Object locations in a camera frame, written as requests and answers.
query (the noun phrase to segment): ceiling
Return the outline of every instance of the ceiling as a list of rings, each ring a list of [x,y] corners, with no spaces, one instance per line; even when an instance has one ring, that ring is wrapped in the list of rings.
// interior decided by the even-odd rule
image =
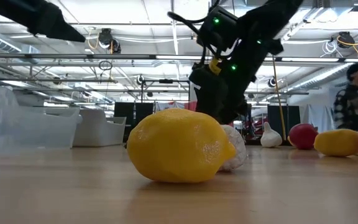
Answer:
[[[177,24],[176,30],[171,25],[172,20],[167,12],[174,10],[185,19],[199,19],[208,11],[207,0],[50,0],[63,12],[68,23],[80,31],[84,36],[90,37],[89,43],[74,43],[64,40],[34,37],[27,33],[26,28],[0,16],[0,34],[17,44],[28,44],[39,49],[44,54],[106,54],[104,49],[95,46],[96,35],[101,28],[111,28],[113,35],[120,41],[122,54],[155,54],[155,55],[201,55],[202,48],[196,44],[192,31]],[[245,14],[250,7],[243,1],[223,1],[223,6],[237,17]],[[309,9],[301,9],[291,19],[289,25],[281,31],[278,37],[290,31],[290,28],[301,23]],[[350,32],[358,43],[358,11],[351,11],[339,17],[326,13],[311,23],[303,24],[297,32],[283,42],[284,52],[281,57],[358,57],[353,48],[333,50],[327,46],[326,41],[336,38],[340,31]],[[129,63],[130,60],[121,60],[120,63]],[[158,67],[130,67],[121,66],[119,70],[113,68],[104,72],[94,64],[83,63],[82,67],[47,67],[41,71],[38,78],[68,77],[76,79],[94,79],[113,77],[119,83],[86,83],[87,88],[105,89],[136,89],[133,84],[142,74],[150,80],[171,78],[187,80],[191,73],[191,63],[163,63]],[[281,86],[291,86],[301,78],[319,70],[322,65],[308,65],[293,63],[291,65],[278,64],[277,76]],[[29,73],[29,67],[13,66],[14,70]],[[43,67],[34,67],[37,72]],[[273,66],[266,64],[257,72],[258,80],[251,83],[249,91],[272,91],[267,82],[273,77]],[[67,83],[61,85],[47,84],[49,88],[66,88]],[[183,86],[177,84],[150,87],[150,90],[182,90]],[[112,100],[133,101],[133,96],[126,93],[106,93]],[[186,100],[187,93],[156,93],[150,100]]]

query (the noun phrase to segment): wooden table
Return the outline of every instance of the wooden table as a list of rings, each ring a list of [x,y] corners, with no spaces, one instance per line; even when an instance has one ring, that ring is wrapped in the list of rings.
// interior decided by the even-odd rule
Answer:
[[[248,148],[196,185],[147,180],[122,147],[0,156],[0,224],[358,224],[358,157]]]

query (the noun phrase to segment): red apple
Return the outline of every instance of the red apple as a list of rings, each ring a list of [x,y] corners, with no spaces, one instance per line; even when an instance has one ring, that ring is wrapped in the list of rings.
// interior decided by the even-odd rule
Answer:
[[[289,133],[292,144],[302,150],[312,149],[317,135],[316,128],[311,124],[297,124]]]

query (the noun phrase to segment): green light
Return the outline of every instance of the green light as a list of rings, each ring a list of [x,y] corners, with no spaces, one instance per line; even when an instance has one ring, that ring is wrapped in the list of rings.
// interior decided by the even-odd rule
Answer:
[[[215,17],[215,18],[214,18],[214,23],[215,23],[215,24],[218,24],[219,22],[220,22],[219,19]]]

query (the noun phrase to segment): white container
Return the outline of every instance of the white container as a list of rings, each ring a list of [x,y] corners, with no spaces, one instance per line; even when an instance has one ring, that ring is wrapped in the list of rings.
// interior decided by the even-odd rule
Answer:
[[[0,151],[70,148],[79,112],[19,106],[13,92],[0,86]]]
[[[122,144],[126,118],[107,118],[103,110],[81,110],[83,122],[75,131],[75,147],[104,147]]]

